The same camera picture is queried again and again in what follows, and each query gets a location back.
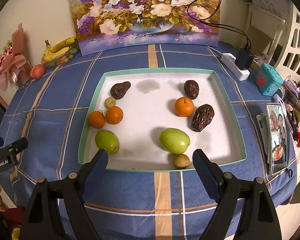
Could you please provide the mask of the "small stemmed mandarin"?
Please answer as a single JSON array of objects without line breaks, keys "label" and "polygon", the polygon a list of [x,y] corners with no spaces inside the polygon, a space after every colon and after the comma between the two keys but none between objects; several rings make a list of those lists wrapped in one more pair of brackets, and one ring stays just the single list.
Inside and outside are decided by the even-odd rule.
[{"label": "small stemmed mandarin", "polygon": [[106,124],[106,118],[102,111],[93,111],[88,116],[88,123],[95,129],[101,129]]}]

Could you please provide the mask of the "green apple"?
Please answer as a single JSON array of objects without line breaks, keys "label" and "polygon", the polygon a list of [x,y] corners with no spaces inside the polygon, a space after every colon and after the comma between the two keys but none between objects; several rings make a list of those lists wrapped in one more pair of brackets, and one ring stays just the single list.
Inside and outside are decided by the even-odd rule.
[{"label": "green apple", "polygon": [[166,128],[159,137],[162,147],[172,154],[183,154],[186,152],[191,141],[189,136],[176,128]]},{"label": "green apple", "polygon": [[98,131],[95,135],[95,144],[108,154],[116,154],[120,149],[120,141],[115,133],[108,130]]}]

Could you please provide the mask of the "dark brown date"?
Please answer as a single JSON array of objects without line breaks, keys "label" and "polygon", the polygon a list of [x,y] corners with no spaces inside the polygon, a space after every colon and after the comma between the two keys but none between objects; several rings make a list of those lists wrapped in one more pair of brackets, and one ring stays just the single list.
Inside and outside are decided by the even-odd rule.
[{"label": "dark brown date", "polygon": [[213,107],[209,104],[204,104],[198,107],[194,113],[192,122],[191,122],[191,129],[195,132],[201,132],[206,126],[208,126],[213,117],[215,112]]}]

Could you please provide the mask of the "orange mandarin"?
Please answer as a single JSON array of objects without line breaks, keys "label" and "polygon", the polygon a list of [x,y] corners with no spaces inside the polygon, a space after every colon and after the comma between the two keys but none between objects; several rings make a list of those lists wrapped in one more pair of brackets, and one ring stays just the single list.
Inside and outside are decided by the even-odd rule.
[{"label": "orange mandarin", "polygon": [[120,107],[110,107],[106,112],[106,121],[111,125],[119,124],[123,119],[123,110]]},{"label": "orange mandarin", "polygon": [[178,98],[174,103],[174,111],[178,116],[189,117],[194,111],[194,104],[188,97]]}]

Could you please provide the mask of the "dark brown avocado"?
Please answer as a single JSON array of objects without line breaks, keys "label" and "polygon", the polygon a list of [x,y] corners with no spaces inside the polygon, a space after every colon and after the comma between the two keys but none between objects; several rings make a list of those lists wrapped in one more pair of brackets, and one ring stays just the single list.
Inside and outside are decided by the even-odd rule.
[{"label": "dark brown avocado", "polygon": [[110,94],[115,100],[122,99],[126,92],[130,89],[131,83],[129,81],[125,81],[122,83],[116,83],[110,89]]}]

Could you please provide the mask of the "white tray teal rim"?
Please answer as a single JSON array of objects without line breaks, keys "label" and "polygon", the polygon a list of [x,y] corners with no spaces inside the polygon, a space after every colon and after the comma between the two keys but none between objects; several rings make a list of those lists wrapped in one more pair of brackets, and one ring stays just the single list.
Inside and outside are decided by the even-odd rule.
[{"label": "white tray teal rim", "polygon": [[[191,117],[180,117],[173,109],[175,100],[184,95],[183,85],[188,80],[199,85],[194,105],[208,104],[215,112],[211,123],[201,132],[191,129]],[[215,71],[142,68],[107,72],[94,89],[88,110],[105,112],[104,102],[111,87],[125,81],[131,86],[116,103],[123,110],[123,119],[117,125],[104,126],[120,142],[119,151],[109,156],[110,170],[173,170],[172,155],[159,141],[166,128],[177,128],[189,136],[190,145],[185,152],[189,157],[198,148],[218,165],[237,163],[247,157],[235,111]]]}]

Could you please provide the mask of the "pink flower bouquet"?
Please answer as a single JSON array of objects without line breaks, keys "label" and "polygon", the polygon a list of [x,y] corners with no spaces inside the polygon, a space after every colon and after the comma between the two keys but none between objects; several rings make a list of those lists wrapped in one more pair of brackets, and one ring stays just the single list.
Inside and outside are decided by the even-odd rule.
[{"label": "pink flower bouquet", "polygon": [[20,23],[18,29],[12,34],[8,48],[0,55],[0,89],[6,91],[10,72],[15,67],[19,72],[24,70],[27,59],[23,55],[24,30]]}]

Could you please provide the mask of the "red peach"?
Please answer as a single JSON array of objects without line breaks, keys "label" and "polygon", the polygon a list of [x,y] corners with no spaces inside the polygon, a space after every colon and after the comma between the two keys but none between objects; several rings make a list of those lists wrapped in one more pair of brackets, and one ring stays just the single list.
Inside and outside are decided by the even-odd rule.
[{"label": "red peach", "polygon": [[45,74],[45,67],[43,64],[37,64],[30,70],[30,77],[39,80]]}]

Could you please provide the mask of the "clear fruit container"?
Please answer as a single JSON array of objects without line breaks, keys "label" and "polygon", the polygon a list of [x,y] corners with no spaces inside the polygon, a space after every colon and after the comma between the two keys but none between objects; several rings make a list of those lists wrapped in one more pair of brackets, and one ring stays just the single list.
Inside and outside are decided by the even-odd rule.
[{"label": "clear fruit container", "polygon": [[69,62],[70,59],[74,57],[79,51],[77,46],[64,47],[57,52],[52,52],[50,47],[46,47],[41,63],[47,67],[57,67],[64,63]]}]

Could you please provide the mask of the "yellow banana bunch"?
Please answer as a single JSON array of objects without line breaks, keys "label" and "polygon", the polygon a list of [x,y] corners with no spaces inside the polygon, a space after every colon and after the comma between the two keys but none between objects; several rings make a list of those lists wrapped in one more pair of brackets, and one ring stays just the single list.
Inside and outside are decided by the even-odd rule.
[{"label": "yellow banana bunch", "polygon": [[75,37],[75,36],[66,38],[54,46],[51,46],[50,42],[48,40],[45,40],[45,48],[50,47],[52,52],[57,52],[64,47],[77,46],[77,44],[78,44],[78,41],[77,41],[77,37]]}]

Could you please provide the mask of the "clutter of small trinkets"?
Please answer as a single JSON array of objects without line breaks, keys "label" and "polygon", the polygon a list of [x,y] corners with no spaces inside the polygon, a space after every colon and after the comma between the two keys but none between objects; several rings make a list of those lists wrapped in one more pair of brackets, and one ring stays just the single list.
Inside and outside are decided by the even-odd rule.
[{"label": "clutter of small trinkets", "polygon": [[277,94],[285,106],[292,138],[300,149],[300,85],[289,75],[283,80]]}]

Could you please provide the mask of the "teal toy box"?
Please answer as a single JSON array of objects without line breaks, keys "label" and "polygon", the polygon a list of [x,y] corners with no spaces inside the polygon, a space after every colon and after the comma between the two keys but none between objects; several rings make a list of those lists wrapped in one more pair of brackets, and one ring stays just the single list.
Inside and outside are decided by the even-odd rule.
[{"label": "teal toy box", "polygon": [[255,76],[255,84],[262,95],[273,96],[282,86],[283,79],[273,66],[263,63]]}]

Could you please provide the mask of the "black power adapter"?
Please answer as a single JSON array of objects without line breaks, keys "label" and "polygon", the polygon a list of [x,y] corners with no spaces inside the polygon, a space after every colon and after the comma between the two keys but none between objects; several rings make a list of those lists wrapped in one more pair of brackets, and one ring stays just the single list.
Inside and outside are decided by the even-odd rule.
[{"label": "black power adapter", "polygon": [[255,55],[252,52],[247,51],[244,48],[240,48],[235,59],[235,65],[240,70],[248,70],[254,57]]}]

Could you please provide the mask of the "white chair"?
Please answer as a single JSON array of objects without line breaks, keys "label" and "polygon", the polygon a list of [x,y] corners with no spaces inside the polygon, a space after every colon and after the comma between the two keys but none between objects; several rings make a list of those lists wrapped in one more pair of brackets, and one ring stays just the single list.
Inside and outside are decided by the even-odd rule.
[{"label": "white chair", "polygon": [[255,38],[253,68],[261,64],[273,66],[283,79],[290,78],[300,83],[300,12],[291,5],[288,19],[249,5],[245,29],[252,27],[266,40]]}]

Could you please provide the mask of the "floral painting canvas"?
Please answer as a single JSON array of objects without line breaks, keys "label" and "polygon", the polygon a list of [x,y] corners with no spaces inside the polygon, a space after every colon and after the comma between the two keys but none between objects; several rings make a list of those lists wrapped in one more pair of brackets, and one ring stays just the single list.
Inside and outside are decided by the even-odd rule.
[{"label": "floral painting canvas", "polygon": [[144,44],[215,46],[219,0],[70,0],[83,55]]}]

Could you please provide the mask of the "photo frame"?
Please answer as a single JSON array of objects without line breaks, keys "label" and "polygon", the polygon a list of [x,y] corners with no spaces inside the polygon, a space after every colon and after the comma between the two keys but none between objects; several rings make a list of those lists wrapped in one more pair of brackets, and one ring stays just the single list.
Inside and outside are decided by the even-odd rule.
[{"label": "photo frame", "polygon": [[266,104],[266,110],[256,116],[267,157],[268,174],[275,175],[287,166],[287,131],[284,112],[279,103]]}]

